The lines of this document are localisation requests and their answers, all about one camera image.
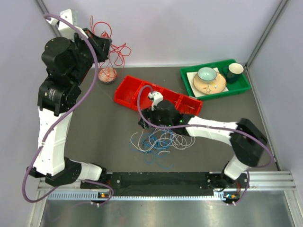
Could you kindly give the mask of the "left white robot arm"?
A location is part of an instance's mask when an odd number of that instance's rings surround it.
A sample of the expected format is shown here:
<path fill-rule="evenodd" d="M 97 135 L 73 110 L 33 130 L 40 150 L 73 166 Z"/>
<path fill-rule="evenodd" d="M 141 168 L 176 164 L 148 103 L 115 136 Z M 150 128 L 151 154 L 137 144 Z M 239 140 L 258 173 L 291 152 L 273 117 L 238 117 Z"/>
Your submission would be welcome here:
<path fill-rule="evenodd" d="M 84 29 L 86 40 L 74 33 L 73 38 L 57 37 L 45 45 L 42 61 L 47 78 L 38 91 L 40 132 L 38 145 L 42 147 L 29 175 L 44 178 L 57 187 L 75 181 L 91 180 L 96 187 L 107 183 L 107 170 L 93 163 L 73 161 L 64 155 L 71 122 L 71 109 L 81 94 L 80 85 L 94 63 L 105 62 L 112 43 L 110 38 L 94 35 Z"/>

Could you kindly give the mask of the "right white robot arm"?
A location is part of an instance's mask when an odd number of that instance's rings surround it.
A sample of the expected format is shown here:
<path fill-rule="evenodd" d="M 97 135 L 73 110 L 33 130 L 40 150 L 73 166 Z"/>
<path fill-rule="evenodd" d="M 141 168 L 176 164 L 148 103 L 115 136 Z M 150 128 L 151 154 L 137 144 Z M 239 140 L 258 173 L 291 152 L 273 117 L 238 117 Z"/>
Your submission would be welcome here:
<path fill-rule="evenodd" d="M 268 140 L 249 120 L 218 122 L 198 116 L 180 113 L 168 100 L 141 109 L 138 122 L 144 129 L 157 127 L 188 137 L 216 140 L 232 147 L 234 156 L 221 173 L 221 186 L 232 187 L 240 175 L 251 167 L 257 167 Z"/>

